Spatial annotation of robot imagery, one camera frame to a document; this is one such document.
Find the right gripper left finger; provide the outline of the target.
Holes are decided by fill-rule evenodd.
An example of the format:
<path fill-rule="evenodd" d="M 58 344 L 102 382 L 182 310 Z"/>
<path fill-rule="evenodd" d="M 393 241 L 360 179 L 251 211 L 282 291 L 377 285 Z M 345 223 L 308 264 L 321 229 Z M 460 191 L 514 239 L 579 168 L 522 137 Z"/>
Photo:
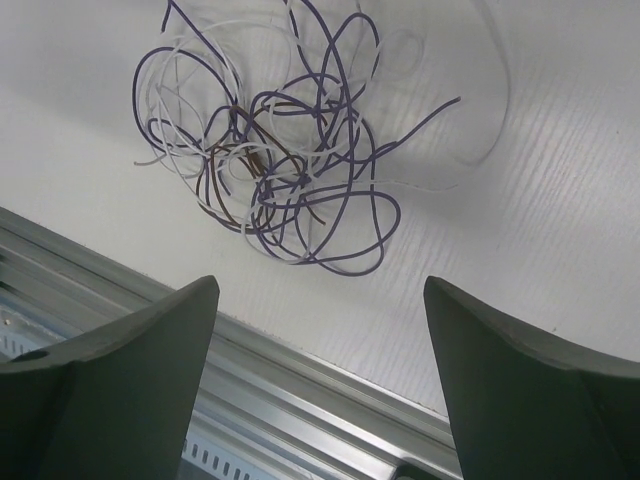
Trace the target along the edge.
<path fill-rule="evenodd" d="M 1 366 L 5 479 L 172 479 L 211 343 L 212 276 Z"/>

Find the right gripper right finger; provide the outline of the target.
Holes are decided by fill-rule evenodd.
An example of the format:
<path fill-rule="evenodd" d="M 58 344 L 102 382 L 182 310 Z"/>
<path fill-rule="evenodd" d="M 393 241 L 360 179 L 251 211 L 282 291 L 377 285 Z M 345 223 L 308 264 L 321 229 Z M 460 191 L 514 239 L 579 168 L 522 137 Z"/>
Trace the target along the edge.
<path fill-rule="evenodd" d="M 424 287 L 466 479 L 636 479 L 639 365 L 562 339 L 438 278 Z"/>

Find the aluminium mounting rail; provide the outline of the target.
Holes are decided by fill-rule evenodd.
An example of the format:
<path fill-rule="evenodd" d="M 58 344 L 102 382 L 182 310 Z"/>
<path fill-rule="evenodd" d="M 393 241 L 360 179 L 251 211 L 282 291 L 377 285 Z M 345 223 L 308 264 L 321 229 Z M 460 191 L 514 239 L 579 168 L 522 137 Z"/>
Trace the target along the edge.
<path fill-rule="evenodd" d="M 1 297 L 63 339 L 169 288 L 10 211 Z M 458 479 L 448 423 L 219 315 L 191 426 L 270 479 Z"/>

